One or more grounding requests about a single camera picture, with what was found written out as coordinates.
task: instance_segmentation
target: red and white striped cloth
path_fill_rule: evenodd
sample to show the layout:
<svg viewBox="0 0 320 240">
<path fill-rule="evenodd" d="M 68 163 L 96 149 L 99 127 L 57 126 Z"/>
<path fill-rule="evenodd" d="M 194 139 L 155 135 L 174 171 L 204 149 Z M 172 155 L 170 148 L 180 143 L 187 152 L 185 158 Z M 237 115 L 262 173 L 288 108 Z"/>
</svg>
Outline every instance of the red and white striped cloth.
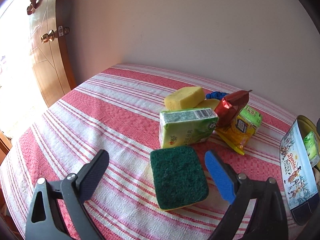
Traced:
<svg viewBox="0 0 320 240">
<path fill-rule="evenodd" d="M 209 197 L 183 209 L 158 209 L 149 155 L 159 148 L 159 112 L 164 109 L 164 97 L 190 85 L 201 86 L 205 93 L 238 90 L 177 71 L 119 64 L 51 106 L 13 144 L 0 167 L 5 200 L 20 233 L 25 233 L 38 178 L 53 181 L 77 173 L 105 149 L 110 165 L 85 207 L 106 239 L 205 240 L 228 208 L 204 165 L 204 153 L 213 148 L 236 172 L 257 180 L 276 178 L 286 205 L 290 239 L 294 239 L 301 228 L 292 220 L 284 197 L 279 145 L 295 116 L 252 93 L 249 104 L 263 115 L 263 123 L 245 147 L 246 154 L 235 153 L 216 134 L 194 145 L 208 180 Z M 244 233 L 253 205 L 251 201 L 236 239 Z M 78 238 L 63 204 L 61 211 L 71 236 Z"/>
</svg>

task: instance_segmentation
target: yellow sponge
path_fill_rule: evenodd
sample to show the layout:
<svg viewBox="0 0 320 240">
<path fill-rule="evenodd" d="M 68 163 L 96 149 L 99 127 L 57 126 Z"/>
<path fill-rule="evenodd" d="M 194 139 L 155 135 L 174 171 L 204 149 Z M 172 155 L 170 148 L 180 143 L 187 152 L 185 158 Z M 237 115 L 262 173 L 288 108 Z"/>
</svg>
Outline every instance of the yellow sponge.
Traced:
<svg viewBox="0 0 320 240">
<path fill-rule="evenodd" d="M 199 103 L 195 108 L 210 107 L 214 111 L 219 103 L 220 103 L 220 100 L 218 99 L 214 99 L 214 98 L 206 99 L 206 100 L 203 100 L 201 103 Z"/>
<path fill-rule="evenodd" d="M 205 99 L 201 87 L 184 87 L 164 98 L 164 105 L 168 110 L 194 108 Z"/>
</svg>

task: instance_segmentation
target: green scouring pad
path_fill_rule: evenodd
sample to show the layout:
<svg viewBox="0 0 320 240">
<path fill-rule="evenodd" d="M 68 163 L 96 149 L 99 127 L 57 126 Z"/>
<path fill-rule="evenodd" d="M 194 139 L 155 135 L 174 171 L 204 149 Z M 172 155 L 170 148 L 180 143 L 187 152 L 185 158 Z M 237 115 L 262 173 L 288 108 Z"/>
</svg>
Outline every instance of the green scouring pad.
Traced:
<svg viewBox="0 0 320 240">
<path fill-rule="evenodd" d="M 155 150 L 150 159 L 161 210 L 182 208 L 206 199 L 209 194 L 207 180 L 192 147 Z"/>
</svg>

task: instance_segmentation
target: blue gripper pad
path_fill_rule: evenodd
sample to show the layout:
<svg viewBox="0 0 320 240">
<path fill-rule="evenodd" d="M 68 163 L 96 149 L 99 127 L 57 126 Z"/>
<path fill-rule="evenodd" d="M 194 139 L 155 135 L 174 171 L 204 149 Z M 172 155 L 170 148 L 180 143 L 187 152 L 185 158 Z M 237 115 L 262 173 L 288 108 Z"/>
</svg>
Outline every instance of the blue gripper pad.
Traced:
<svg viewBox="0 0 320 240">
<path fill-rule="evenodd" d="M 237 180 L 230 172 L 230 168 L 213 150 L 205 153 L 204 163 L 222 198 L 232 204 L 236 198 Z"/>
</svg>

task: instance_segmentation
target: green package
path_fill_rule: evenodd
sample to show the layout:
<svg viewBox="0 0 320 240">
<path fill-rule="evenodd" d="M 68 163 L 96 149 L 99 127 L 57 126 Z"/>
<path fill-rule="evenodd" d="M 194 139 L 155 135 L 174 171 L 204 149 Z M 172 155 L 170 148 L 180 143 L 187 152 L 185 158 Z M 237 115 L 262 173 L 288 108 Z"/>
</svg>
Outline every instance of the green package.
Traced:
<svg viewBox="0 0 320 240">
<path fill-rule="evenodd" d="M 262 123 L 262 115 L 252 107 L 246 105 L 239 114 L 245 118 L 255 129 L 255 133 Z"/>
<path fill-rule="evenodd" d="M 161 148 L 171 148 L 206 141 L 212 134 L 217 114 L 211 108 L 195 108 L 160 113 Z"/>
<path fill-rule="evenodd" d="M 317 138 L 313 131 L 308 133 L 303 139 L 303 144 L 306 148 L 311 167 L 314 167 L 320 161 L 320 156 Z"/>
</svg>

